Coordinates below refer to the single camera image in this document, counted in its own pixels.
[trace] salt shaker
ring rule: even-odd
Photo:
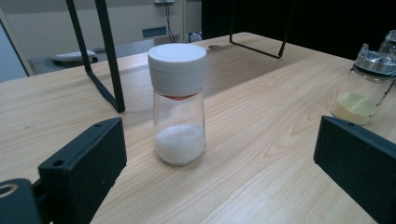
[[[190,164],[206,147],[206,50],[192,44],[160,45],[148,51],[148,64],[154,89],[154,150],[169,164]]]
[[[332,114],[359,125],[367,124],[395,79],[396,58],[369,50],[364,44],[332,107]]]

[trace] wood grain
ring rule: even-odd
[[[235,40],[279,47],[247,33]],[[313,161],[320,117],[330,115],[353,62],[290,44],[276,60],[230,45],[227,36],[197,44],[209,58],[207,146],[198,161],[171,166],[155,155],[143,53],[119,59],[121,114],[82,67],[1,83],[0,179],[37,180],[44,159],[95,122],[122,117],[127,167],[92,223],[375,223]],[[107,64],[92,66],[110,88]],[[394,97],[367,125],[393,142]]]

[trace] gray wall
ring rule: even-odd
[[[104,46],[96,7],[93,1],[76,0],[78,19],[88,49]],[[174,35],[180,34],[180,0],[170,5],[170,26]],[[15,40],[27,60],[48,57],[78,50],[73,25],[64,0],[0,0],[0,8],[12,29]],[[148,28],[166,26],[164,5],[154,0],[107,1],[108,16],[115,45],[167,37],[143,37]],[[201,2],[187,0],[186,34],[201,31]]]
[[[21,62],[0,24],[0,82],[27,77]]]

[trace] black metal leg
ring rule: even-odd
[[[113,83],[114,96],[108,91],[108,89],[93,73],[90,59],[87,53],[87,48],[85,46],[84,37],[82,35],[81,27],[79,25],[78,15],[74,1],[66,0],[67,8],[69,10],[70,17],[73,22],[73,27],[76,32],[78,46],[81,52],[82,61],[84,62],[85,71],[88,77],[90,77],[92,82],[95,84],[96,88],[103,95],[103,97],[113,105],[113,107],[117,110],[117,112],[120,113],[125,110],[125,103],[123,99],[122,86],[120,82],[120,72],[117,64],[116,51],[114,49],[113,37],[111,34],[110,21],[108,19],[108,14],[107,14],[106,0],[95,0],[95,3],[96,3],[96,10],[99,16],[99,22],[102,29],[102,36],[105,41],[106,55],[110,67],[110,75]]]
[[[242,45],[242,44],[239,44],[239,43],[236,43],[236,42],[233,41],[233,25],[234,25],[234,20],[235,20],[235,15],[234,15],[235,14],[235,1],[236,0],[232,1],[233,5],[232,5],[232,9],[231,9],[230,43],[232,43],[232,44],[234,44],[236,46],[245,48],[245,49],[250,49],[250,50],[256,51],[258,53],[261,53],[261,54],[264,54],[264,55],[267,55],[267,56],[270,56],[270,57],[273,57],[273,58],[276,58],[276,59],[280,59],[283,56],[283,51],[285,50],[285,46],[286,46],[286,43],[287,43],[287,40],[288,40],[289,29],[290,29],[291,20],[292,20],[292,11],[293,11],[293,8],[294,8],[295,0],[292,0],[291,6],[290,6],[288,24],[286,26],[285,34],[283,36],[282,45],[280,46],[279,53],[277,55],[274,55],[274,54],[271,54],[271,53],[268,53],[268,52],[265,52],[265,51],[262,51],[262,50],[259,50],[259,49],[254,49],[254,48],[251,48],[249,46]]]

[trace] white lid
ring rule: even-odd
[[[206,73],[206,50],[192,44],[165,44],[148,51],[151,82],[158,93],[186,96],[199,92]]]

